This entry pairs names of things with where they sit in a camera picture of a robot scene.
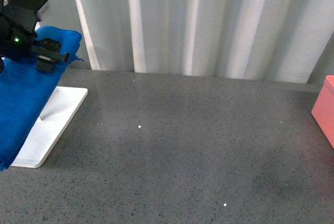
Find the speckled gray surface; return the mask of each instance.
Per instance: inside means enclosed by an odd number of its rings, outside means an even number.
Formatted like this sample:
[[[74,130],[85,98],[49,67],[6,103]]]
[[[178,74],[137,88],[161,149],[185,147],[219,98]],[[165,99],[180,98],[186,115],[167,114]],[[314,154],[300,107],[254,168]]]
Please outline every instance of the speckled gray surface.
[[[40,168],[0,174],[0,223],[334,223],[319,86],[74,69],[60,85],[89,94]]]

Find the blue cloth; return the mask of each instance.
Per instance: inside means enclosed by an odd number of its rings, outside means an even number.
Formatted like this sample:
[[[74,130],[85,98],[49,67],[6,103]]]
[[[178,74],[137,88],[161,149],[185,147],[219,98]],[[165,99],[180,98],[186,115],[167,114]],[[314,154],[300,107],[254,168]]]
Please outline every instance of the blue cloth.
[[[15,160],[65,69],[78,60],[75,54],[82,38],[80,33],[44,26],[37,34],[37,40],[59,41],[60,54],[69,53],[69,61],[58,61],[54,70],[46,73],[35,68],[36,56],[16,62],[4,60],[5,69],[0,74],[0,171]]]

